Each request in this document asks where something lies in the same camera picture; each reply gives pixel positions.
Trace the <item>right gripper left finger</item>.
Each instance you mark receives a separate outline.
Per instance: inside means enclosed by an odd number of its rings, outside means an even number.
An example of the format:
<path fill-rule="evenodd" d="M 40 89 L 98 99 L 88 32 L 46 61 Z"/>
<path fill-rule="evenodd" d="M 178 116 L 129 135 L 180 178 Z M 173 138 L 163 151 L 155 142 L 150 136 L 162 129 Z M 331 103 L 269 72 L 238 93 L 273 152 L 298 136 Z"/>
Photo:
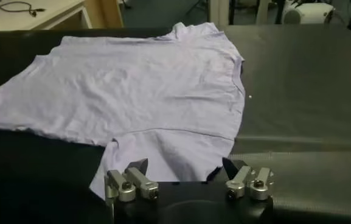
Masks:
<path fill-rule="evenodd" d="M 159 196 L 159 184 L 145 176 L 147 169 L 148 159 L 144 158 L 129 163 L 123 173 L 108 170 L 104 176 L 105 201 L 131 202 L 137 198 L 137 194 L 143 199 L 156 200 Z"/>

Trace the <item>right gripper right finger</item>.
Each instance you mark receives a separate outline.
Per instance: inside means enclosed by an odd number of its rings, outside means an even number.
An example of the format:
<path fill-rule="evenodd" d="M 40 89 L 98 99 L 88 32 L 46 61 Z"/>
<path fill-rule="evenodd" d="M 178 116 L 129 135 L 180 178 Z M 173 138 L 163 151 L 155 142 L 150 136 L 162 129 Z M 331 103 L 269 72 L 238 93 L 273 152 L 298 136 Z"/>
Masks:
<path fill-rule="evenodd" d="M 242 160 L 233 161 L 229 158 L 222 159 L 224 170 L 228 176 L 225 182 L 228 199 L 236 200 L 248 192 L 253 200 L 265 201 L 270 196 L 271 177 L 270 168 L 262 167 L 256 172 Z"/>

